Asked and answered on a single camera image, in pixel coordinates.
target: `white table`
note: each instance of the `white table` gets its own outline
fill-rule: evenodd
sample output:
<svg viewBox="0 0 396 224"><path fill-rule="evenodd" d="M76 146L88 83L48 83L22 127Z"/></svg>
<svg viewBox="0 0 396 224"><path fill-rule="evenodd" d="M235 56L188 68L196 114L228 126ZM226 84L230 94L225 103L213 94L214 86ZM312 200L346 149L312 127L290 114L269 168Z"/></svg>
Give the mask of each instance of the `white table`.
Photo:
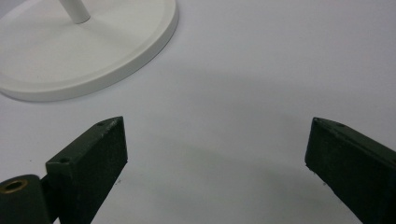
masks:
<svg viewBox="0 0 396 224"><path fill-rule="evenodd" d="M0 95L0 180L42 177L124 116L129 162L93 223L360 223L304 154L313 117L396 149L396 1L178 5L174 37L122 82L53 103Z"/></svg>

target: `lamp base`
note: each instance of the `lamp base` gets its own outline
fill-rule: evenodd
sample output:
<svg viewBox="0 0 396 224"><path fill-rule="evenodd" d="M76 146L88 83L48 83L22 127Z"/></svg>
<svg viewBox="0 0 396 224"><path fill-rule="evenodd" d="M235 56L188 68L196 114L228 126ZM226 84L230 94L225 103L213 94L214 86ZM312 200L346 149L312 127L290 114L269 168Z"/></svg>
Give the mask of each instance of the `lamp base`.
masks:
<svg viewBox="0 0 396 224"><path fill-rule="evenodd" d="M0 20L0 91L57 101L99 91L144 66L177 27L175 0L85 0L74 24L57 1L32 0Z"/></svg>

